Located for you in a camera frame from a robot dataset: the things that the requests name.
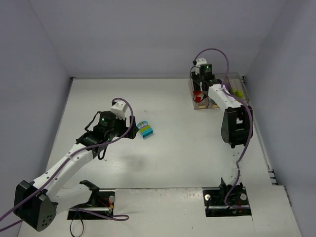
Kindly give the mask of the multicolour lego block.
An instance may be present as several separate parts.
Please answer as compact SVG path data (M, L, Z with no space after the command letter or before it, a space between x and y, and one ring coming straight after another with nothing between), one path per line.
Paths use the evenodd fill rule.
M195 103L200 103L205 99L206 95L203 91L193 91L193 101Z

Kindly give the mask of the teal green monster lego stack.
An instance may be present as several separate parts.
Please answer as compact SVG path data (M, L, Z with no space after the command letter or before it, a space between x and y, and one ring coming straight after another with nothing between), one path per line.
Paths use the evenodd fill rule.
M137 127L139 129L139 133L143 139L148 138L149 136L153 135L154 131L149 125L147 121L141 121L137 124Z

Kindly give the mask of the small lime green lego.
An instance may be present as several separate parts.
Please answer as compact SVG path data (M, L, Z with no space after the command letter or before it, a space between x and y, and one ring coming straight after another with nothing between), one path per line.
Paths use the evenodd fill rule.
M238 98L243 98L243 92L241 90L234 90L233 95Z

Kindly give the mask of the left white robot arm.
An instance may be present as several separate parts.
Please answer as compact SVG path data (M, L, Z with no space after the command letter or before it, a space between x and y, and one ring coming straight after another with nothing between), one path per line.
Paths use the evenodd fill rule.
M64 185L83 166L95 158L105 156L107 146L115 137L134 139L138 128L135 116L119 118L117 112L100 113L93 130L87 130L70 151L43 175L31 182L21 181L15 190L14 214L38 232L45 230L59 213L87 204L98 204L99 187L88 180L82 180L73 188L63 190Z

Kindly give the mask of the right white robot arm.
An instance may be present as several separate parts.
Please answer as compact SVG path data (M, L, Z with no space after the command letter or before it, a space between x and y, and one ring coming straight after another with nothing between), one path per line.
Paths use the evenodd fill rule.
M226 185L233 185L239 178L237 161L248 138L252 136L248 114L252 112L252 108L231 89L226 76L221 79L213 74L212 65L204 58L193 62L189 76L194 109L219 108L223 112L220 133L224 143L231 147L232 153L227 158L227 169L222 181Z

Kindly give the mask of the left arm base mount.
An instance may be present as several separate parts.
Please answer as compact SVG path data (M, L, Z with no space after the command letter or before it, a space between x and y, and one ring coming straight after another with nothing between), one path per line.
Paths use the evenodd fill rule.
M114 189L100 189L99 197L95 201L79 204L78 208L107 217L113 216L114 202L110 201L109 197L115 197L115 192ZM69 210L67 220L104 220L104 218L83 211L77 213L75 210Z

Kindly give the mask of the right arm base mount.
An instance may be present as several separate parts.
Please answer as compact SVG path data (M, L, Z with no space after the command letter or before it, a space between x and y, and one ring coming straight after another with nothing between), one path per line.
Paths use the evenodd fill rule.
M207 188L202 190L206 217L238 217L251 216L252 212L245 187L236 186L230 190L228 187Z

